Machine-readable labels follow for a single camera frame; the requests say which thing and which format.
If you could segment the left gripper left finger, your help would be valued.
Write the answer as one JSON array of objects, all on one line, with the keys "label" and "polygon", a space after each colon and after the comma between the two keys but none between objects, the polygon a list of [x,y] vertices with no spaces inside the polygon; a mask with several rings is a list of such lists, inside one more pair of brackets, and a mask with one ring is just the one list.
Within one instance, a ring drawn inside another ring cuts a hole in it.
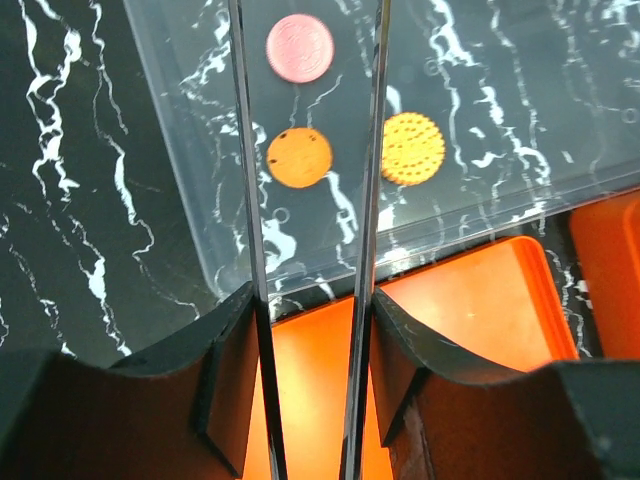
[{"label": "left gripper left finger", "polygon": [[211,312],[165,339],[112,365],[151,386],[169,383],[154,402],[182,402],[152,422],[176,420],[180,413],[187,437],[202,447],[222,473],[244,473],[254,382],[258,363],[254,302],[246,283]]}]

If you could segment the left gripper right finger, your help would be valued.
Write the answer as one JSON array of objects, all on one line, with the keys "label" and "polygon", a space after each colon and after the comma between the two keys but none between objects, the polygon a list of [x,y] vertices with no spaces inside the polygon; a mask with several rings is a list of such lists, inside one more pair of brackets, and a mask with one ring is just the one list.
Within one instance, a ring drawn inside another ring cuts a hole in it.
[{"label": "left gripper right finger", "polygon": [[487,448],[534,448],[528,419],[500,416],[487,389],[520,372],[476,355],[420,323],[381,290],[373,296],[372,378],[381,444],[392,445],[404,415],[429,381],[440,388],[426,431],[448,442]]}]

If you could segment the black metal tongs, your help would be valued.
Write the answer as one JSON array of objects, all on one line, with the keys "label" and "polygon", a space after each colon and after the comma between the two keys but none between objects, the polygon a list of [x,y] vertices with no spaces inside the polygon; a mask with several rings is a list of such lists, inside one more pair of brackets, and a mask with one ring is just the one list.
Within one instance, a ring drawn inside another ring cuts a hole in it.
[{"label": "black metal tongs", "polygon": [[[271,476],[287,476],[284,434],[276,374],[275,350],[269,316],[269,277],[266,272],[264,232],[260,206],[260,189],[256,174],[255,139],[251,118],[251,88],[245,37],[249,23],[245,8],[238,1],[228,4],[231,30],[231,56],[236,91],[236,119],[240,153],[244,172],[247,233],[251,259],[252,282],[256,301],[261,378],[266,414],[267,440]],[[366,419],[366,393],[370,335],[373,318],[372,297],[375,284],[378,200],[383,150],[383,123],[386,108],[387,64],[391,4],[377,5],[372,41],[371,91],[366,93],[356,85],[332,102],[322,113],[323,126],[337,136],[349,173],[362,195],[361,212],[341,217],[334,226],[328,223],[325,211],[313,213],[304,208],[294,218],[294,230],[303,240],[303,260],[320,270],[321,262],[336,266],[329,258],[330,241],[345,241],[345,250],[357,258],[354,267],[355,305],[352,313],[350,351],[347,377],[346,407],[341,447],[339,476],[359,479],[363,472],[363,436]]]}]

